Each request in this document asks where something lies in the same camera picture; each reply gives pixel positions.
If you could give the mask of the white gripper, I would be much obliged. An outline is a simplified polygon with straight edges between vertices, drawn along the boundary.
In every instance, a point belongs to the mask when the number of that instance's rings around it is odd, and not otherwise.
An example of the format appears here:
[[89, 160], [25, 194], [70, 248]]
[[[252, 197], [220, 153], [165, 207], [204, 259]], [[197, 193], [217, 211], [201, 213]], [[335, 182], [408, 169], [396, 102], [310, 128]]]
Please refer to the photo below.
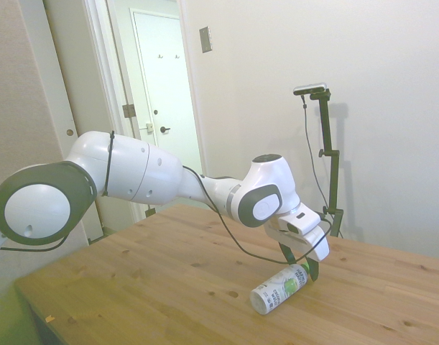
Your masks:
[[279, 242], [279, 247], [289, 265], [296, 263], [296, 259], [292, 250], [301, 254], [308, 253], [306, 259], [310, 278], [313, 282], [318, 279], [319, 276], [319, 262], [324, 260], [330, 253], [328, 241], [324, 238], [324, 232], [316, 226], [310, 230], [307, 234], [301, 234], [296, 227], [288, 223], [285, 227], [273, 227], [270, 223], [264, 225], [266, 234], [272, 239]]

